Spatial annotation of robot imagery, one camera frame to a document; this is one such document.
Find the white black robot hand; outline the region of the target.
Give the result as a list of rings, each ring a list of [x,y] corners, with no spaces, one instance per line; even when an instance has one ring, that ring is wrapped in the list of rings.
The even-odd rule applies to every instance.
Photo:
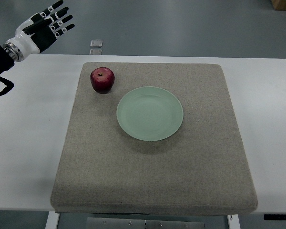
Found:
[[[67,24],[72,19],[72,15],[67,14],[69,8],[58,10],[62,4],[59,0],[32,15],[16,29],[15,36],[4,43],[3,49],[15,62],[25,60],[30,54],[44,52],[74,28],[74,24]]]

